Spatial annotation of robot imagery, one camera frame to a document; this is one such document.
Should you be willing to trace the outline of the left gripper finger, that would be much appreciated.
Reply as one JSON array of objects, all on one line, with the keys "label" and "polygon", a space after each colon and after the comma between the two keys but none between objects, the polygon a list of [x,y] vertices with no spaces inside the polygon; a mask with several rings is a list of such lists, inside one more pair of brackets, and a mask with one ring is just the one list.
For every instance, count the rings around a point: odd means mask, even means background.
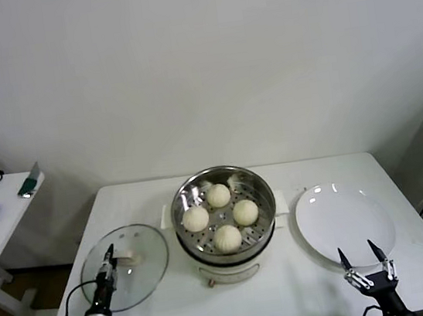
[{"label": "left gripper finger", "polygon": [[117,259],[114,258],[114,244],[111,245],[106,250],[104,255],[104,265],[106,266],[107,275],[112,275],[114,270],[117,267]]}]

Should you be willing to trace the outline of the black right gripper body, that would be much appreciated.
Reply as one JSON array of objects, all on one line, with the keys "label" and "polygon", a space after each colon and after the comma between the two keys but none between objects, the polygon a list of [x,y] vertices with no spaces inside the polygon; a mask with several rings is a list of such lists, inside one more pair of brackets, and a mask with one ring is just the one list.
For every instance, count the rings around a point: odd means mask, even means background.
[{"label": "black right gripper body", "polygon": [[395,291],[397,286],[396,280],[394,278],[390,279],[388,272],[386,271],[369,274],[366,278],[373,283],[373,286],[370,286],[365,292],[365,295],[368,297],[392,293],[392,291]]}]

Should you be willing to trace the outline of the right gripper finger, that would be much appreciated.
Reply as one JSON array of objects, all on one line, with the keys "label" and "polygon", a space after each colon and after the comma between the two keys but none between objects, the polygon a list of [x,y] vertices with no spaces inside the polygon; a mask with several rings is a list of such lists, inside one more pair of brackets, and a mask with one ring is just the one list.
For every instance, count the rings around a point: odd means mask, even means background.
[{"label": "right gripper finger", "polygon": [[371,250],[373,251],[373,253],[375,254],[378,261],[380,261],[380,264],[382,265],[383,270],[387,273],[387,278],[389,280],[397,280],[397,271],[395,270],[394,261],[389,260],[387,258],[386,253],[384,253],[384,251],[378,246],[376,246],[376,244],[373,243],[371,240],[367,240],[367,242],[369,243],[369,246]]},{"label": "right gripper finger", "polygon": [[359,291],[371,289],[373,284],[370,279],[354,270],[344,252],[338,248],[339,261],[345,271],[344,279]]}]

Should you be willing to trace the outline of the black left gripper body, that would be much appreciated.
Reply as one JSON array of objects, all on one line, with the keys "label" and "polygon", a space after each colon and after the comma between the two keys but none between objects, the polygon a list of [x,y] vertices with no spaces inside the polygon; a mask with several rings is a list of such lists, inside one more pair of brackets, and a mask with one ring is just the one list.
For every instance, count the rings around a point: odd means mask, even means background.
[{"label": "black left gripper body", "polygon": [[116,291],[117,277],[115,273],[101,272],[96,276],[96,289],[94,291],[94,310],[96,312],[109,311],[111,299]]}]

